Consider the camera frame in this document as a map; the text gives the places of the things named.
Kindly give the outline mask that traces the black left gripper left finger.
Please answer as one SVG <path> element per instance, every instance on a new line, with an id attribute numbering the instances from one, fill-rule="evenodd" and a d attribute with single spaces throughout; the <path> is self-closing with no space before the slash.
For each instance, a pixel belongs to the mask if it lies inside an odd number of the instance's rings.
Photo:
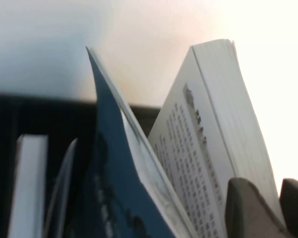
<path id="1" fill-rule="evenodd" d="M 289 238 L 291 234 L 247 179 L 228 182 L 225 225 L 229 238 Z"/>

